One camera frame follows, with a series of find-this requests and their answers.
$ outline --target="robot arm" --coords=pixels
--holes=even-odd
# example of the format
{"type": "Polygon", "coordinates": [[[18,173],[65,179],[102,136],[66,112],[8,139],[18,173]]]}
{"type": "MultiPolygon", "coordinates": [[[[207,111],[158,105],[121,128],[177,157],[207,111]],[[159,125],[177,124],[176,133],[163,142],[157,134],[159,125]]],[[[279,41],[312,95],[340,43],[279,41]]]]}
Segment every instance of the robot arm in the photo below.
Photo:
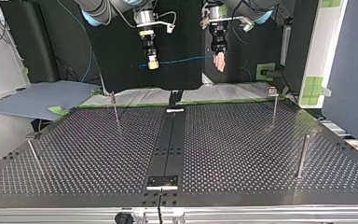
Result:
{"type": "Polygon", "coordinates": [[[225,53],[228,50],[226,34],[229,21],[238,20],[244,32],[249,32],[255,23],[265,22],[272,13],[272,9],[282,0],[206,0],[202,8],[200,26],[206,29],[213,37],[211,50],[214,52],[214,63],[219,71],[225,66],[225,53]],[[236,15],[229,15],[228,9],[235,10],[236,15]]]}
{"type": "MultiPolygon", "coordinates": [[[[109,22],[120,15],[123,20],[132,28],[137,28],[139,36],[144,41],[144,54],[148,62],[149,69],[158,68],[158,48],[156,46],[156,27],[159,24],[167,27],[167,33],[172,33],[176,20],[173,23],[158,21],[158,16],[154,12],[154,4],[157,0],[75,0],[80,7],[89,24],[107,25],[109,22]],[[134,9],[134,20],[136,25],[131,25],[122,13],[134,9]]],[[[200,26],[209,31],[213,36],[211,44],[212,51],[215,53],[215,63],[220,71],[223,71],[224,54],[228,49],[226,34],[228,32],[229,21],[239,20],[243,30],[252,30],[255,23],[263,23],[271,14],[272,9],[282,0],[206,0],[202,9],[202,21],[200,26]],[[233,8],[239,16],[228,15],[228,9],[233,8]]]]}
{"type": "Polygon", "coordinates": [[[174,23],[158,21],[154,13],[153,2],[155,0],[75,0],[81,7],[83,16],[89,24],[107,25],[110,21],[120,15],[123,20],[132,28],[138,29],[138,34],[144,41],[144,54],[147,59],[149,69],[158,68],[158,49],[156,46],[156,27],[165,25],[167,33],[171,34],[174,23]],[[134,9],[134,20],[136,25],[131,25],[122,13],[134,9]]]}

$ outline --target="gray sheet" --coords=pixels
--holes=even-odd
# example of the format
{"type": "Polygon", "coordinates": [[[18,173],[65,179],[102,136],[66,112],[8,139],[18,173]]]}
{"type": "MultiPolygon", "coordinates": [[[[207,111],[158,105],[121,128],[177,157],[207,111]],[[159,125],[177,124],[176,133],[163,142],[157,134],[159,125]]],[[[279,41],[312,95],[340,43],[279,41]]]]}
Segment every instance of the gray sheet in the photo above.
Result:
{"type": "Polygon", "coordinates": [[[27,90],[2,100],[0,114],[55,120],[60,115],[50,112],[49,107],[59,105],[62,109],[71,109],[86,101],[98,88],[100,87],[69,81],[33,84],[27,90]]]}

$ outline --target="vertical metal rod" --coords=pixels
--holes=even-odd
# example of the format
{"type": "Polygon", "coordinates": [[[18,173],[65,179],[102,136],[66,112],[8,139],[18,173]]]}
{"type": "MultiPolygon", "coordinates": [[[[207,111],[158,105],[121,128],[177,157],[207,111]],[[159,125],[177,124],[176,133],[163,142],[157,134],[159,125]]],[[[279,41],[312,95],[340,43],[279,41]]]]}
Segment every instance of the vertical metal rod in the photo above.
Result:
{"type": "Polygon", "coordinates": [[[279,94],[276,94],[275,105],[274,105],[274,118],[275,118],[275,115],[277,114],[278,97],[279,97],[279,94]]]}
{"type": "Polygon", "coordinates": [[[30,148],[32,150],[32,154],[34,154],[34,158],[37,160],[37,162],[39,162],[39,158],[37,158],[37,154],[36,154],[36,151],[34,150],[34,146],[32,145],[31,140],[28,140],[28,145],[30,146],[30,148]]]}
{"type": "Polygon", "coordinates": [[[306,134],[304,137],[304,143],[301,151],[300,164],[298,165],[297,178],[301,178],[304,167],[305,157],[307,155],[308,146],[310,144],[310,135],[306,134]]]}

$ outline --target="black perforated table surface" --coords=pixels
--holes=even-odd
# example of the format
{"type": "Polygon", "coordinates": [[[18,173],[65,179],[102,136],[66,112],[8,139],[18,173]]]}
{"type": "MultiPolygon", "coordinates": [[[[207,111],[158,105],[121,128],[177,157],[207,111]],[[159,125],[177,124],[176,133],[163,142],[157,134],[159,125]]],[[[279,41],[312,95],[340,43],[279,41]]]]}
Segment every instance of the black perforated table surface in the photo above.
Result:
{"type": "Polygon", "coordinates": [[[76,109],[0,161],[0,207],[358,204],[358,152],[273,103],[76,109]],[[302,178],[296,178],[310,135],[302,178]],[[147,191],[150,176],[178,190],[147,191]]]}

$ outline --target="optical breadboard table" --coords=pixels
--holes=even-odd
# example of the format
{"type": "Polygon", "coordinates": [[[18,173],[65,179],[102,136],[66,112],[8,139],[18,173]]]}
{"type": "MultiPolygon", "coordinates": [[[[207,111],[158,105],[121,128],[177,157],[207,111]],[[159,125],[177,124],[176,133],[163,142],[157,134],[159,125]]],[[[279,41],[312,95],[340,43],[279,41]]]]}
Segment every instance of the optical breadboard table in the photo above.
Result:
{"type": "Polygon", "coordinates": [[[358,151],[304,110],[273,111],[273,102],[118,108],[117,123],[114,108],[75,109],[0,160],[0,221],[358,220],[358,151]],[[153,178],[176,188],[150,190],[153,178]]]}

